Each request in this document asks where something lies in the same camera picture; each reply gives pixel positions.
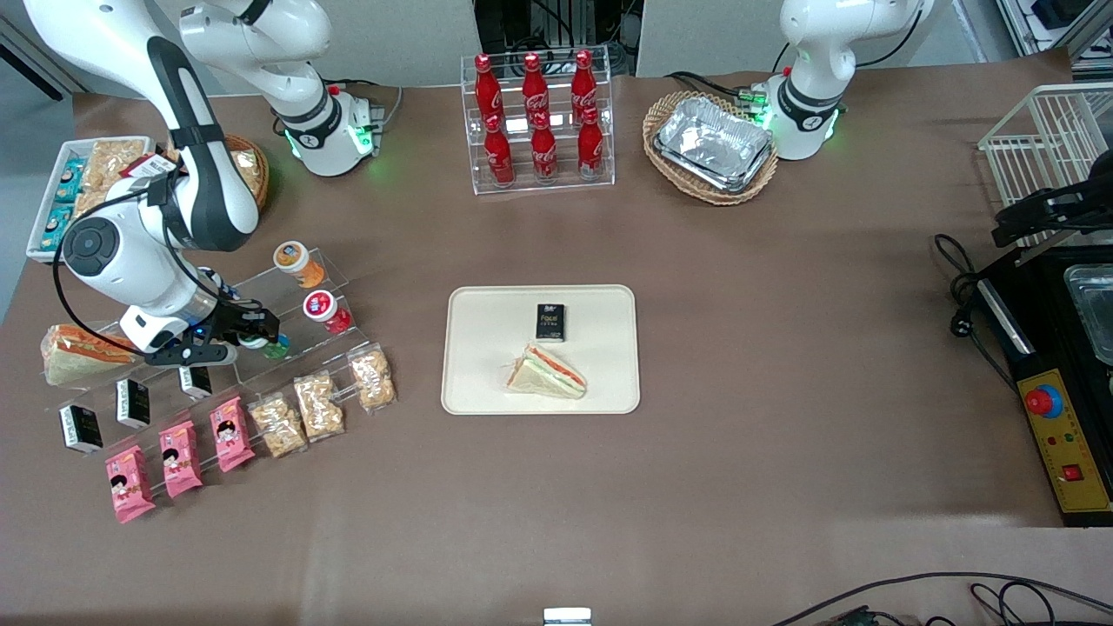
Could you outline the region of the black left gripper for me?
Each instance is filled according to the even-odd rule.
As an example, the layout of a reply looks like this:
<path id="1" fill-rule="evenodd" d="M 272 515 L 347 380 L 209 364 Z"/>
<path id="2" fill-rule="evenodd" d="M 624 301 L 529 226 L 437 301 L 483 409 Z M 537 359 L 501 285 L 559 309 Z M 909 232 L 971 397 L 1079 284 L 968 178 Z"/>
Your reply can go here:
<path id="1" fill-rule="evenodd" d="M 1030 196 L 998 211 L 994 244 L 1006 247 L 1046 229 L 1112 229 L 1112 175 Z"/>

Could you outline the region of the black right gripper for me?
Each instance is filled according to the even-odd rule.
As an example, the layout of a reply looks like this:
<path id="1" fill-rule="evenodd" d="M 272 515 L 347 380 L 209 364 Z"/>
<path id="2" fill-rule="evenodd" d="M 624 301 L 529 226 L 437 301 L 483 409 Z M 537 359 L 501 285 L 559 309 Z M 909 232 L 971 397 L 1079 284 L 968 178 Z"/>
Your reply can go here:
<path id="1" fill-rule="evenodd" d="M 258 351 L 265 338 L 278 338 L 280 321 L 268 309 L 218 301 L 211 314 L 198 324 L 198 340 L 221 342 L 238 350 Z"/>

